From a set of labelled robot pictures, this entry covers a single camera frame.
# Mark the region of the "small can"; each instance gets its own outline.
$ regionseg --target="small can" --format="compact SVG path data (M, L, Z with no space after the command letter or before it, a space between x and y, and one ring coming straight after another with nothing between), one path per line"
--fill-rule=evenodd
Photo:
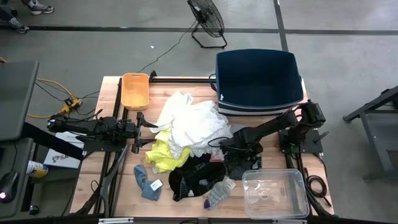
M39 162L29 161L27 164L26 175L30 177L42 178L49 172L49 168Z

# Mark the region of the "white cloth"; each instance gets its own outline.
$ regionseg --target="white cloth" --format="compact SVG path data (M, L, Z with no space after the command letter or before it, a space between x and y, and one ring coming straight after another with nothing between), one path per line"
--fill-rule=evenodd
M221 150L208 145L209 141L218 137L231 138L232 134L226 116L219 114L213 101L183 106L174 114L169 149L175 159L188 146L192 157L213 153L216 159L223 160Z
M180 110L183 106L191 105L193 97L191 94L181 94L180 91L176 91L169 99L167 99L162 112L160 113L159 119L155 123L158 128L149 128L152 133L158 133L168 129L174 119L174 114Z

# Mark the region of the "computer mouse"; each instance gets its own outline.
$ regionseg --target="computer mouse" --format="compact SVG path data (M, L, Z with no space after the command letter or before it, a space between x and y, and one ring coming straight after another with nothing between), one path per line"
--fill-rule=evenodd
M18 188L18 173L11 171L4 174L0 179L0 202L12 202L17 194Z

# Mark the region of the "yellow cloth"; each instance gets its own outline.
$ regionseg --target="yellow cloth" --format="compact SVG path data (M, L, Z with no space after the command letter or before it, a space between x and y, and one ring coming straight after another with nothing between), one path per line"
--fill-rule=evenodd
M169 138L171 128L161 131L155 136L156 142L152 145L152 150L145 153L145 160L148 163L154 161L159 172L173 171L176 167L181 167L187 161L191 149L185 147L179 159L174 159L169 149Z

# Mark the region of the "sock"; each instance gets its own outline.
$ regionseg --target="sock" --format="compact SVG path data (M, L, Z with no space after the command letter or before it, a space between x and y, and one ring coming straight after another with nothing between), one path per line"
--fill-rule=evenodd
M135 166L134 167L134 175L136 177L138 186L142 190L141 197L149 199L149 200L157 201L159 199L161 187L159 187L155 191L152 190L150 185L151 185L151 183L153 183L153 181L147 180L148 176L147 176L147 172L145 171L144 166L143 165Z
M230 196L229 188L224 182L217 182L211 190L209 197L205 200L205 209L213 210L216 205Z
M30 0L30 2L27 4L29 7L33 7L36 5L36 1L35 0Z

